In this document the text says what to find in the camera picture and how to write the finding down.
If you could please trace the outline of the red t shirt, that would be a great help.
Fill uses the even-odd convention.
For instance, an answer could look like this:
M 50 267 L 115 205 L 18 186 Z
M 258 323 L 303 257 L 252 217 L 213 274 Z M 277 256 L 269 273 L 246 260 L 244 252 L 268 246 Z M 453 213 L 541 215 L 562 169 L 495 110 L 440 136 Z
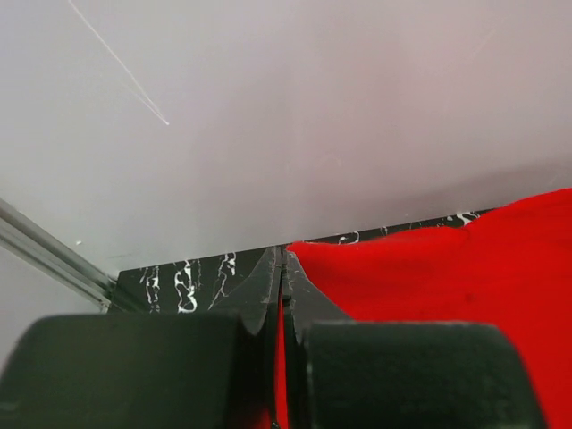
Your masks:
M 366 322 L 498 326 L 525 360 L 551 428 L 571 425 L 571 192 L 519 200 L 459 227 L 354 244 L 289 245 L 308 279 Z

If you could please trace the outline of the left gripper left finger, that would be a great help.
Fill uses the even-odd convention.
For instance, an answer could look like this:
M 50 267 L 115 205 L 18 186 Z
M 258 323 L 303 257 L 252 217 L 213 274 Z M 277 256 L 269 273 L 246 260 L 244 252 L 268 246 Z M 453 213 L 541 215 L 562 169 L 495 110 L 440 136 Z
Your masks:
M 279 248 L 211 309 L 59 315 L 19 338 L 4 428 L 275 428 Z

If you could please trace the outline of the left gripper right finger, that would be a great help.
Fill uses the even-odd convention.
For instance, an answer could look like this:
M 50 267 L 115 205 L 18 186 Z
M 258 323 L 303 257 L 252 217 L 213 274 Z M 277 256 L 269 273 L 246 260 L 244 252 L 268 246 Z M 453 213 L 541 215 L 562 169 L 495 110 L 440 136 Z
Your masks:
M 495 326 L 360 323 L 291 252 L 282 305 L 293 428 L 544 428 L 516 348 Z

